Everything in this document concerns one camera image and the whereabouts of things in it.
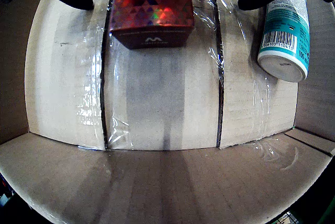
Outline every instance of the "clear plastic film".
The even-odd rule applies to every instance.
[[[128,50],[110,34],[108,149],[224,148],[293,126],[297,85],[256,60],[265,9],[245,12],[237,1],[192,0],[195,29],[181,48]]]
[[[107,148],[217,146],[223,78],[218,14],[212,0],[192,1],[195,28],[183,47],[128,50],[110,34],[104,61]]]
[[[297,101],[297,84],[257,63],[265,8],[243,11],[237,2],[217,0],[225,61],[221,148],[290,129]]]
[[[41,0],[27,46],[25,95],[31,132],[104,150],[99,95],[109,0],[93,1],[93,10],[80,10]]]

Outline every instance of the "barcode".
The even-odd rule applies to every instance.
[[[297,37],[284,31],[271,31],[264,35],[262,49],[280,47],[297,53]]]

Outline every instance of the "teal label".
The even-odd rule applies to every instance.
[[[275,0],[268,5],[260,52],[266,50],[287,53],[308,70],[309,24],[305,0]]]

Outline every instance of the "red box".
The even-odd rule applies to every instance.
[[[110,32],[128,49],[180,47],[193,27],[192,0],[113,0]]]

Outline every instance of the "white can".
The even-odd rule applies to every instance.
[[[289,82],[306,79],[309,64],[309,22],[306,0],[274,0],[266,11],[259,65]]]

